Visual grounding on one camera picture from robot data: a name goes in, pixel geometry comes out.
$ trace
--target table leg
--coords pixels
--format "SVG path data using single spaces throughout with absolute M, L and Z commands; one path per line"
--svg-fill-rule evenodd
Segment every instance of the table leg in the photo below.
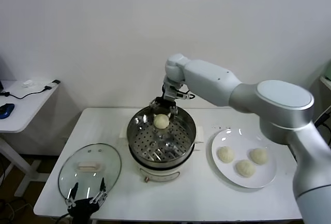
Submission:
M 11 169 L 14 167 L 13 163 L 10 163 L 10 165 L 7 167 L 7 169 L 5 170 L 5 174 L 2 174 L 2 176 L 0 177 L 0 183 L 6 179 L 6 177 L 8 176 L 9 172 L 11 171 Z
M 38 168 L 38 166 L 40 165 L 40 163 L 41 163 L 41 160 L 35 160 L 35 161 L 33 161 L 31 167 L 36 170 Z M 30 182 L 46 182 L 49 175 L 50 175 L 49 173 L 37 173 L 37 177 L 35 177 L 35 178 L 31 178 L 28 175 L 25 175 L 22 182 L 18 186 L 14 196 L 22 197 L 26 188 L 29 186 Z
M 6 169 L 6 176 L 8 175 L 11 168 L 15 165 L 25 176 L 18 186 L 14 196 L 22 197 L 26 188 L 30 182 L 46 182 L 49 173 L 38 173 L 37 168 L 40 165 L 40 160 L 33 161 L 32 165 L 29 165 L 11 146 L 0 138 L 0 153 L 3 154 L 8 160 L 11 161 L 11 164 Z
M 0 153 L 10 160 L 17 168 L 34 178 L 37 177 L 37 171 L 30 166 L 11 146 L 0 138 Z

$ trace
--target blue mouse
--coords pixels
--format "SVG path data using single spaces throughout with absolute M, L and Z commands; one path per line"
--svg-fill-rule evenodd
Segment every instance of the blue mouse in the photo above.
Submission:
M 5 119 L 10 116 L 10 113 L 13 111 L 14 108 L 14 103 L 6 103 L 5 105 L 2 105 L 0 107 L 0 119 Z

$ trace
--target floor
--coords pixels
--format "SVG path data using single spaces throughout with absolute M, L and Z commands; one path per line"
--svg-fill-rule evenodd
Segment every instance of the floor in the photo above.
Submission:
M 5 168 L 9 165 L 9 161 L 4 158 L 2 155 L 0 155 L 0 159 L 3 162 Z M 32 163 L 32 158 L 25 158 L 25 160 L 28 163 Z M 38 168 L 38 172 L 41 173 L 50 173 L 56 163 L 56 158 L 54 157 L 46 157 L 45 159 L 42 159 L 42 162 Z M 26 201 L 26 203 L 21 200 L 15 198 L 14 192 L 16 191 L 16 188 L 18 187 L 20 181 L 22 180 L 24 174 L 14 167 L 11 172 L 8 174 L 6 179 L 4 180 L 3 184 L 0 187 L 0 199 L 4 199 L 6 202 L 10 202 L 12 200 L 15 200 L 11 203 L 11 206 L 14 210 L 22 207 L 26 203 L 29 203 L 32 206 L 36 203 L 39 194 L 42 191 L 42 188 L 44 186 L 44 183 L 40 182 L 32 182 L 29 184 L 29 187 L 27 188 L 23 198 Z M 22 208 L 21 210 L 18 210 L 15 212 L 14 220 L 12 222 L 8 221 L 9 215 L 12 213 L 9 206 L 6 206 L 4 210 L 0 210 L 0 224 L 55 224 L 54 219 L 46 218 L 46 217 L 39 217 L 36 216 L 33 213 L 33 210 L 30 206 L 27 206 L 25 209 Z M 64 221 L 61 221 L 60 223 L 66 223 L 69 224 L 69 220 L 65 219 Z M 98 224 L 117 224 L 120 222 L 116 221 L 99 221 Z M 283 222 L 267 222 L 269 224 L 271 223 L 283 223 Z M 291 224 L 303 224 L 302 221 L 293 221 Z

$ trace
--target dough ball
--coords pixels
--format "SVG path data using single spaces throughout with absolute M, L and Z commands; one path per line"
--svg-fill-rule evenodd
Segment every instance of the dough ball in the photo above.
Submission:
M 154 116 L 154 126 L 159 129 L 165 129 L 169 126 L 169 117 L 165 114 Z
M 239 161 L 236 164 L 236 169 L 244 177 L 251 177 L 255 173 L 255 166 L 247 159 Z
M 229 146 L 223 146 L 218 150 L 218 158 L 224 163 L 230 163 L 234 160 L 234 151 Z
M 249 153 L 250 158 L 258 165 L 264 165 L 268 162 L 268 153 L 264 148 L 256 148 Z

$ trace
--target table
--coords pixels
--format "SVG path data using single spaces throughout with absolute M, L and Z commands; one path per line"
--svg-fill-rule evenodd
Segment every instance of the table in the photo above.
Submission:
M 35 81 L 31 87 L 22 87 L 24 81 L 1 81 L 4 91 L 22 97 L 28 93 L 39 92 L 51 81 Z M 58 86 L 42 92 L 40 94 L 30 95 L 24 99 L 16 99 L 12 96 L 0 96 L 0 106 L 6 103 L 14 103 L 15 108 L 11 115 L 3 120 L 0 120 L 0 133 L 3 132 L 21 132 L 30 123 L 33 117 L 38 113 L 43 104 L 54 93 Z M 26 188 L 31 181 L 46 182 L 49 174 L 37 173 L 36 169 L 40 164 L 40 160 L 35 160 L 32 165 L 29 165 L 11 146 L 2 138 L 0 138 L 0 153 L 3 154 L 11 164 L 7 167 L 5 175 L 0 177 L 0 182 L 3 177 L 8 175 L 13 166 L 18 167 L 24 172 L 25 177 L 18 186 L 15 196 L 23 196 Z
M 58 191 L 58 175 L 66 159 L 92 143 L 114 146 L 122 158 L 119 179 L 99 211 L 97 220 L 124 221 L 265 221 L 300 219 L 292 193 L 296 162 L 287 146 L 265 141 L 277 162 L 275 180 L 262 189 L 247 189 L 224 178 L 210 158 L 210 142 L 220 128 L 237 126 L 258 133 L 258 117 L 232 109 L 186 109 L 204 130 L 204 142 L 176 180 L 143 182 L 121 129 L 138 109 L 85 109 L 69 137 L 34 207 L 40 216 L 58 217 L 67 206 Z

